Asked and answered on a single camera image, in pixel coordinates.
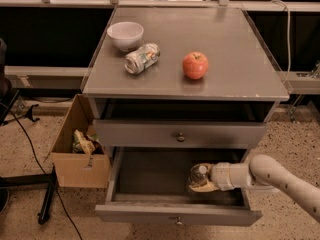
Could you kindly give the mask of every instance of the speckled floor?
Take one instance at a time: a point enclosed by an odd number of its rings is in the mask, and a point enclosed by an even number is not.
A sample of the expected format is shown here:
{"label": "speckled floor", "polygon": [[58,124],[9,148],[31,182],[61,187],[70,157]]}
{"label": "speckled floor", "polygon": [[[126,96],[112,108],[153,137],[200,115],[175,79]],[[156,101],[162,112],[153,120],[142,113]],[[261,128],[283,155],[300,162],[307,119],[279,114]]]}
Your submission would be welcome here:
{"label": "speckled floor", "polygon": [[[40,163],[52,168],[48,152],[70,103],[40,103],[35,114],[40,121],[21,119],[30,134]],[[290,122],[286,107],[277,108],[269,129],[251,155],[264,153],[276,158],[298,177],[320,185],[320,114],[313,104],[296,111],[297,124]],[[41,173],[24,133],[16,122],[0,127],[0,176]],[[94,212],[103,204],[105,190],[59,188],[65,206],[83,239],[319,239],[320,225],[283,193],[248,192],[252,210],[263,217],[251,227],[138,225],[102,222]],[[0,215],[0,239],[78,239],[55,195],[50,220],[38,224],[45,186],[12,187],[6,210]]]}

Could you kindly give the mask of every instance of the white bowl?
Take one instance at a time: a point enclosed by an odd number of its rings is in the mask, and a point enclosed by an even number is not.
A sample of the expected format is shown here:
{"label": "white bowl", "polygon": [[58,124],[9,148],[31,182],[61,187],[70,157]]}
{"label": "white bowl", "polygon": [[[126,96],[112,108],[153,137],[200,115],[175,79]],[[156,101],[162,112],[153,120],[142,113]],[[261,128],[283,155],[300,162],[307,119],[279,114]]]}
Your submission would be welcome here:
{"label": "white bowl", "polygon": [[143,27],[135,22],[119,22],[107,29],[114,46],[128,52],[139,47],[143,36]]}

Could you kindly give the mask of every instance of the red apple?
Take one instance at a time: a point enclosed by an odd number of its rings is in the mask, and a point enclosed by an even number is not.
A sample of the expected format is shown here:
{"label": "red apple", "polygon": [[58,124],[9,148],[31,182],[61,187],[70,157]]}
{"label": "red apple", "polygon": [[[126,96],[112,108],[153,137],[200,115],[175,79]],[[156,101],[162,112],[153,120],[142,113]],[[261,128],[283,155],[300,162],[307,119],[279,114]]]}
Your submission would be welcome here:
{"label": "red apple", "polygon": [[182,62],[184,74],[190,79],[200,79],[208,71],[209,62],[201,52],[188,53]]}

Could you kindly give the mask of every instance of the closed drawer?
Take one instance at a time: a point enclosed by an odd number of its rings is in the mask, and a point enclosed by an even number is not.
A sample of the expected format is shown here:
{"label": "closed drawer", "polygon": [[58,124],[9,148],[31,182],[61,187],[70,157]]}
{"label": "closed drawer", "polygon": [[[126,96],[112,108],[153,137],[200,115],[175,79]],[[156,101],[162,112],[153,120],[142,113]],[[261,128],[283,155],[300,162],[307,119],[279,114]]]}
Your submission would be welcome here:
{"label": "closed drawer", "polygon": [[199,162],[239,162],[245,150],[120,148],[107,199],[97,205],[109,222],[250,226],[261,217],[240,189],[194,193],[188,175]]}
{"label": "closed drawer", "polygon": [[106,146],[254,148],[265,123],[95,120]]}

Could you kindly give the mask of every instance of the can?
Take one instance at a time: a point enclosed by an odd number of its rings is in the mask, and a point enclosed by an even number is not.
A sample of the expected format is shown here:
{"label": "can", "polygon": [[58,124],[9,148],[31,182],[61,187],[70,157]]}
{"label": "can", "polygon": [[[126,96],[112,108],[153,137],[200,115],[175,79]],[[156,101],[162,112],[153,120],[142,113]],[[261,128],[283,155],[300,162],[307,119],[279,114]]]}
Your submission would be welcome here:
{"label": "can", "polygon": [[130,74],[140,74],[158,61],[160,48],[154,43],[147,43],[125,57],[125,68]]}

